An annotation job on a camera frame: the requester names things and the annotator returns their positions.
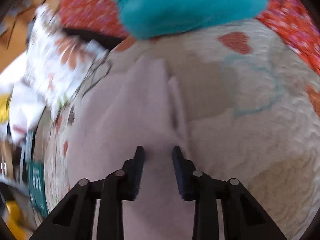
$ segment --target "red patterned fabric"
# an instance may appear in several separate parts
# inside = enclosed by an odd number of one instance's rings
[[[58,14],[68,28],[122,38],[128,36],[118,21],[117,8],[112,0],[62,0]]]
[[[268,8],[257,19],[320,74],[320,34],[300,0],[269,0]]]

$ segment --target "teal fabric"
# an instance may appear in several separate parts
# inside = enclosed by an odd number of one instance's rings
[[[251,18],[268,0],[114,0],[119,19],[136,38],[182,33]]]

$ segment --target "red heart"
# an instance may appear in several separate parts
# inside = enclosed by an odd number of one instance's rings
[[[249,37],[243,32],[231,32],[218,37],[224,46],[232,49],[240,54],[249,54],[252,48],[247,44]]]

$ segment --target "yellow bag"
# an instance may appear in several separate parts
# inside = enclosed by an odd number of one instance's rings
[[[9,120],[9,105],[11,94],[0,95],[0,123]]]

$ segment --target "yellow object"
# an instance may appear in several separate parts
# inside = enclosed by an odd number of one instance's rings
[[[5,221],[7,227],[17,240],[26,240],[27,234],[25,230],[18,225],[19,221],[22,219],[18,204],[15,201],[6,201],[5,204],[9,213]]]
[[[11,94],[0,95],[0,123],[9,120],[9,105]]]

